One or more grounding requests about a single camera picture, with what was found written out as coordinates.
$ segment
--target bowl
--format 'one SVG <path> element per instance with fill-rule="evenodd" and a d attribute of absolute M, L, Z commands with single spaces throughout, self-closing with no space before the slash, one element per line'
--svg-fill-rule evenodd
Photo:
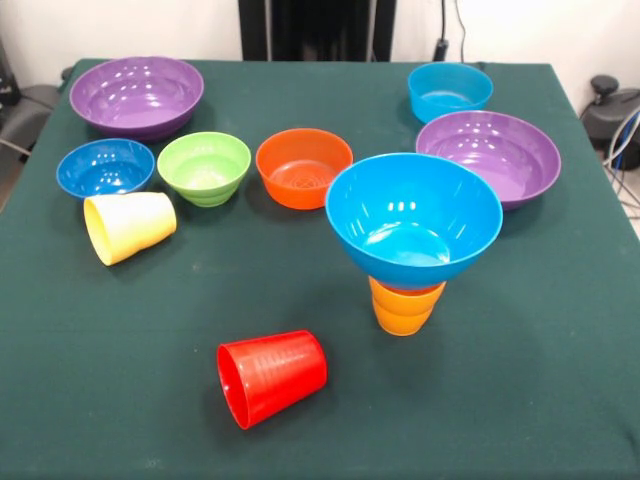
<path fill-rule="evenodd" d="M 473 170 L 512 210 L 542 195 L 560 176 L 558 149 L 541 130 L 502 113 L 458 112 L 427 124 L 416 151 Z"/>
<path fill-rule="evenodd" d="M 68 153 L 56 170 L 58 185 L 69 195 L 129 193 L 147 186 L 156 161 L 147 147 L 133 140 L 108 138 Z"/>
<path fill-rule="evenodd" d="M 315 128 L 276 133 L 256 153 L 256 167 L 271 198 L 297 210 L 323 207 L 329 185 L 352 163 L 347 142 Z"/>
<path fill-rule="evenodd" d="M 158 173 L 164 181 L 199 207 L 216 207 L 229 200 L 249 165 L 249 147 L 221 132 L 185 135 L 158 156 Z"/>
<path fill-rule="evenodd" d="M 203 92 L 202 75 L 186 62 L 129 57 L 82 74 L 69 97 L 75 112 L 105 135 L 157 141 L 187 123 Z"/>
<path fill-rule="evenodd" d="M 326 212 L 347 254 L 387 287 L 420 290 L 475 262 L 502 226 L 498 196 L 478 175 L 419 153 L 390 153 L 344 170 Z"/>
<path fill-rule="evenodd" d="M 489 76 L 462 63 L 429 63 L 409 75 L 411 108 L 423 123 L 447 113 L 480 110 L 492 94 Z"/>

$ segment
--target white wall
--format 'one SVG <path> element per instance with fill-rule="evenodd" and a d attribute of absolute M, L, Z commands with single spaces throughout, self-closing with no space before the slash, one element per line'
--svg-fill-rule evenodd
<path fill-rule="evenodd" d="M 457 61 L 461 30 L 446 2 Z M 551 63 L 577 110 L 596 73 L 640 87 L 640 0 L 459 3 L 467 61 Z M 0 0 L 0 34 L 21 86 L 57 84 L 82 57 L 242 59 L 237 0 Z M 393 61 L 430 60 L 439 35 L 440 0 L 397 0 Z"/>
<path fill-rule="evenodd" d="M 83 57 L 242 60 L 237 0 L 0 0 L 0 35 L 23 87 Z"/>
<path fill-rule="evenodd" d="M 639 0 L 458 1 L 465 61 L 551 63 L 578 111 L 595 74 L 640 87 Z M 459 61 L 462 31 L 446 4 L 447 60 Z M 392 61 L 431 60 L 439 36 L 440 0 L 397 0 Z"/>

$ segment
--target light blue bowl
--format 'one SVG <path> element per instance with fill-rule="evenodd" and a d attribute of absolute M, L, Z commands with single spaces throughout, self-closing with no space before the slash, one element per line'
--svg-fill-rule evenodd
<path fill-rule="evenodd" d="M 424 123 L 447 113 L 482 110 L 492 94 L 489 76 L 463 63 L 428 63 L 409 75 L 411 108 Z"/>
<path fill-rule="evenodd" d="M 347 168 L 327 192 L 326 212 L 356 265 L 402 290 L 458 275 L 502 226 L 500 200 L 482 178 L 419 153 L 380 155 Z"/>

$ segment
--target purple bowl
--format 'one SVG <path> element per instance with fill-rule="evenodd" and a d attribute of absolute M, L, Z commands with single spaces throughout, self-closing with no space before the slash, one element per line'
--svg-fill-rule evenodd
<path fill-rule="evenodd" d="M 429 122 L 416 151 L 474 171 L 511 210 L 542 195 L 558 179 L 558 149 L 540 129 L 519 118 L 483 111 L 456 112 Z"/>
<path fill-rule="evenodd" d="M 195 67 L 166 57 L 111 60 L 73 84 L 71 107 L 107 136 L 157 141 L 179 130 L 204 92 Z"/>

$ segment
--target cup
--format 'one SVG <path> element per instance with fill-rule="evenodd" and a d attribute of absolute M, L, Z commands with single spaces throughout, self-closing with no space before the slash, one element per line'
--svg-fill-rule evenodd
<path fill-rule="evenodd" d="M 243 430 L 327 383 L 322 346 L 306 330 L 222 344 L 217 363 L 222 392 Z"/>
<path fill-rule="evenodd" d="M 176 213 L 164 193 L 96 195 L 84 201 L 84 220 L 98 258 L 107 266 L 176 231 Z"/>
<path fill-rule="evenodd" d="M 422 290 L 398 290 L 369 277 L 373 311 L 383 330 L 391 335 L 416 333 L 426 323 L 446 282 Z"/>

